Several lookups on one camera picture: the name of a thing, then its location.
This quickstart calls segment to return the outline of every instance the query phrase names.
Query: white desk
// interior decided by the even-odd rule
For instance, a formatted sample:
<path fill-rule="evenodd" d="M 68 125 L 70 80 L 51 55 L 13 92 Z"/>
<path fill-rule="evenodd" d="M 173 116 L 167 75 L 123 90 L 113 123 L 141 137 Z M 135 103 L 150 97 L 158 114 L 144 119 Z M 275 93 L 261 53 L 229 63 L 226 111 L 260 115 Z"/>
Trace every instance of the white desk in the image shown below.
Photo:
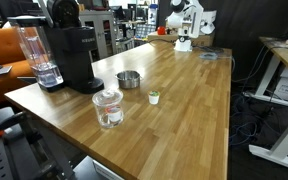
<path fill-rule="evenodd" d="M 270 38 L 260 38 L 266 47 L 275 47 L 272 39 Z M 282 101 L 279 99 L 271 98 L 264 95 L 264 92 L 271 81 L 279 63 L 282 61 L 288 67 L 288 49 L 285 48 L 272 48 L 271 51 L 274 53 L 268 68 L 263 76 L 263 79 L 254 95 L 252 97 L 264 101 L 272 101 L 273 103 L 287 105 L 287 101 Z M 280 165 L 288 167 L 288 127 L 281 135 L 281 137 L 274 144 L 272 149 L 268 150 L 262 147 L 249 145 L 249 150 L 253 155 L 262 157 L 264 159 L 273 161 Z"/>

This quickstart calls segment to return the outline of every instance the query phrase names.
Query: orange couch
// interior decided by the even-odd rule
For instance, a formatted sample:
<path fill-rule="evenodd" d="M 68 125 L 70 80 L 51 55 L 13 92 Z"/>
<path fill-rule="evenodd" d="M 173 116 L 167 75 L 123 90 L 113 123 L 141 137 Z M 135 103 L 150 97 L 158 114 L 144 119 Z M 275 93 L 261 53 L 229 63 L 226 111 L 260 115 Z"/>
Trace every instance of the orange couch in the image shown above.
<path fill-rule="evenodd" d="M 0 75 L 0 104 L 2 104 L 6 102 L 4 97 L 6 92 L 28 85 L 17 77 L 34 76 L 13 28 L 0 29 L 0 65 L 12 66 L 8 74 Z"/>

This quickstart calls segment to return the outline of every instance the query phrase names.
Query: glass jar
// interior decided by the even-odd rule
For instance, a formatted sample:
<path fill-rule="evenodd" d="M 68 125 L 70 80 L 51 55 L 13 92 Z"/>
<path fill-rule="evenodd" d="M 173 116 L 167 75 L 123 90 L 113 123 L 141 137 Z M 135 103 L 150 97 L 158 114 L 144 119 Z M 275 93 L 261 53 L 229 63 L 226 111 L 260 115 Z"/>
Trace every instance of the glass jar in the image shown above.
<path fill-rule="evenodd" d="M 102 127 L 112 128 L 123 121 L 122 99 L 123 93 L 117 89 L 104 89 L 94 94 L 92 101 Z"/>

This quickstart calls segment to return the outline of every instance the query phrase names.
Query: black coffee maker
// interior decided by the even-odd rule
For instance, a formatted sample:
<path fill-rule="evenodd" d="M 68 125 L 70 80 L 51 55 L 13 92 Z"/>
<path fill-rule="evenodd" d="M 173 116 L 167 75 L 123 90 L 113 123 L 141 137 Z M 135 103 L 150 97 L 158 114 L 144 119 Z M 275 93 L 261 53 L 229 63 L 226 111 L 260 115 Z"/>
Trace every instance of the black coffee maker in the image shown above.
<path fill-rule="evenodd" d="M 45 17 L 9 18 L 11 25 L 38 27 L 35 31 L 41 40 L 47 40 L 41 44 L 49 46 L 50 58 L 58 66 L 65 86 L 84 94 L 104 89 L 103 80 L 94 77 L 89 53 L 96 48 L 95 30 L 81 26 L 77 3 L 74 0 L 48 0 L 46 7 L 44 1 L 39 0 L 39 4 Z"/>

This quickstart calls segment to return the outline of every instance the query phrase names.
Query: black wall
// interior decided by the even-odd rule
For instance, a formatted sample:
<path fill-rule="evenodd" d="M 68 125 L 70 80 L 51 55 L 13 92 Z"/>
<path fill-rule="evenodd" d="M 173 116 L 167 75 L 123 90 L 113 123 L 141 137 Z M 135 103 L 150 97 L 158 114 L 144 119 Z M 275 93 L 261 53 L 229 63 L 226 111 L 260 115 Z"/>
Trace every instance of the black wall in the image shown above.
<path fill-rule="evenodd" d="M 214 46 L 230 48 L 236 60 L 232 79 L 246 77 L 262 44 L 259 36 L 288 37 L 288 0 L 200 0 L 204 10 L 217 10 Z M 172 12 L 170 0 L 160 0 L 158 25 Z M 259 81 L 266 69 L 252 79 Z"/>

